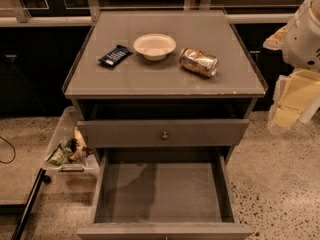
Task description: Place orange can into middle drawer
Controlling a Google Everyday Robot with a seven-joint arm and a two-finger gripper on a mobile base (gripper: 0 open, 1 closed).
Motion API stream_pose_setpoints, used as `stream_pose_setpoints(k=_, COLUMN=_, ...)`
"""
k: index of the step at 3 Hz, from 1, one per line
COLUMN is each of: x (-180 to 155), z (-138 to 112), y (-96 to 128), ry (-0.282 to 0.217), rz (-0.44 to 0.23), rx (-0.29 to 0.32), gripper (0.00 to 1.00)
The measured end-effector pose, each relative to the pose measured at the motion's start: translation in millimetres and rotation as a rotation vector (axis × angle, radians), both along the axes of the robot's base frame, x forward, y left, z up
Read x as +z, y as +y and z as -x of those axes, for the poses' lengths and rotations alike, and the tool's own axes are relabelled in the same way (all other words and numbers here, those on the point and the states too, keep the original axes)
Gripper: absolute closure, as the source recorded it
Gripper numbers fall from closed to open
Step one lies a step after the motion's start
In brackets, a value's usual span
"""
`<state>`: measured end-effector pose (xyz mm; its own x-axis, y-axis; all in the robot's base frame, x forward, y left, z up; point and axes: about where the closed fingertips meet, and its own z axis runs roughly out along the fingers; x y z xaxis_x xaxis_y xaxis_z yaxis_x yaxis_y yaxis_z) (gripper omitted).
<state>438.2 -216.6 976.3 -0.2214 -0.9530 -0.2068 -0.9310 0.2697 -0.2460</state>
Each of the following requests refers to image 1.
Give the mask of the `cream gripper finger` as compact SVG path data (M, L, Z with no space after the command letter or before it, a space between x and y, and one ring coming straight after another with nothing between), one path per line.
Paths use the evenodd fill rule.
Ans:
M284 32L285 27L278 29L264 41L263 47L269 50L281 50L283 47Z
M267 129L282 134L297 122L307 124L319 108L320 72L296 68L276 82Z

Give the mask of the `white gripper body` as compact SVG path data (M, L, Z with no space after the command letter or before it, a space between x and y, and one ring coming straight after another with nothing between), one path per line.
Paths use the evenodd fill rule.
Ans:
M305 0L288 21L282 55L294 67L320 70L320 0Z

